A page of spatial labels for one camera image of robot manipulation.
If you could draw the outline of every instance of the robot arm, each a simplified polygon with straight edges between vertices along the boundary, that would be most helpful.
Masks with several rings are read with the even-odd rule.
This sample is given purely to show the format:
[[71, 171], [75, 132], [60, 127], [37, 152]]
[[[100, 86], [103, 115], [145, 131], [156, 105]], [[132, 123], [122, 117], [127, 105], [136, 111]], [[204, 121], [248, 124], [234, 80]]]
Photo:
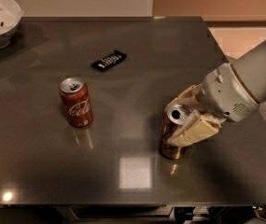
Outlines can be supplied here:
[[167, 143], [186, 147], [218, 133], [221, 123], [241, 121], [266, 100], [266, 41], [234, 63], [224, 63], [198, 86], [179, 94], [165, 111], [178, 124]]

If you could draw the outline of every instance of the bowl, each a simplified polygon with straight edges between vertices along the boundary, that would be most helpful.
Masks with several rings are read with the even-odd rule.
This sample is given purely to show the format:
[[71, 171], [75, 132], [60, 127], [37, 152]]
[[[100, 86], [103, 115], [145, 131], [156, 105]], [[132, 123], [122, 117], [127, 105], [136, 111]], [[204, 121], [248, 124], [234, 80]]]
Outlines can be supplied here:
[[0, 3], [13, 15], [13, 22], [7, 28], [0, 28], [0, 49], [9, 45], [21, 20], [21, 8], [14, 0], [0, 0]]

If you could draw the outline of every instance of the coca-cola logo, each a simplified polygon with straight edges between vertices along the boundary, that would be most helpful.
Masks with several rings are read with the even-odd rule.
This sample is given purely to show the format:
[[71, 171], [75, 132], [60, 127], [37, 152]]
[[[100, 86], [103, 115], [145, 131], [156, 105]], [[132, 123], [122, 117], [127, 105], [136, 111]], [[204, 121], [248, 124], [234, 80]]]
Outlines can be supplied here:
[[90, 110], [90, 102], [89, 97], [82, 102], [76, 103], [75, 105], [71, 106], [69, 109], [70, 116], [81, 116], [86, 114]]

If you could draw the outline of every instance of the table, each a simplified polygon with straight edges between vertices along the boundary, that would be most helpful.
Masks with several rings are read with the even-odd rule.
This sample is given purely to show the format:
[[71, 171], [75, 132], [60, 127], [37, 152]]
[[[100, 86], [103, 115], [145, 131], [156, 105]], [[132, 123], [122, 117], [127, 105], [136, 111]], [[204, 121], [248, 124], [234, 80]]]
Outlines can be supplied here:
[[[114, 49], [123, 63], [91, 67]], [[22, 21], [0, 50], [0, 204], [266, 203], [260, 112], [225, 123], [180, 160], [159, 153], [165, 105], [226, 61], [201, 18]], [[59, 85], [73, 76], [89, 87], [87, 128], [63, 112]]]

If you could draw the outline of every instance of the red soda can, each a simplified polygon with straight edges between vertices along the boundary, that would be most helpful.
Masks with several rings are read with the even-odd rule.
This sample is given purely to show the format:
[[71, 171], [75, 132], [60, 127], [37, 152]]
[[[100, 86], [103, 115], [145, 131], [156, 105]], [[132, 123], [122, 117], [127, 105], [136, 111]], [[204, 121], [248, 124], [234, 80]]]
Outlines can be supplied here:
[[60, 84], [65, 113], [69, 123], [75, 127], [84, 127], [92, 122], [93, 113], [85, 82], [79, 77], [70, 77]]

